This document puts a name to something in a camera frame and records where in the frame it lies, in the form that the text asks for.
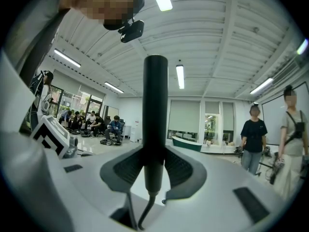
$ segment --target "white board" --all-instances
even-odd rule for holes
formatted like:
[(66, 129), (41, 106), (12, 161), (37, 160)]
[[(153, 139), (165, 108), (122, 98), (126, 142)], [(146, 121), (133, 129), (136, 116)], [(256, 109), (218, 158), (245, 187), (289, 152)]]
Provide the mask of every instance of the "white board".
[[(306, 83), (294, 89), (297, 94), (297, 110), (301, 110), (307, 120), (309, 120), (309, 91)], [(287, 106), (284, 102), (283, 95), (262, 104), (264, 122), (268, 131), (267, 144), (279, 145), (281, 134), (281, 123)], [(307, 132), (309, 137), (309, 123), (307, 123)]]

